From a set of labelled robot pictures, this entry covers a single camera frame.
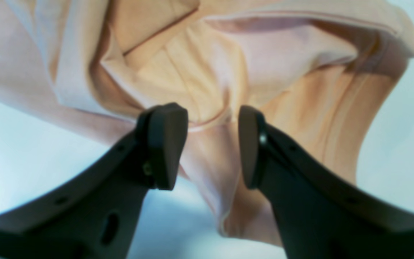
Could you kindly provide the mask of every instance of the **light blue background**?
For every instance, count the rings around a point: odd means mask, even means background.
[[[391,0],[414,21],[414,0]],[[0,104],[0,212],[57,187],[107,147]],[[358,163],[359,187],[414,211],[414,59],[376,116]],[[148,193],[130,259],[284,259],[281,248],[220,237],[196,188]]]

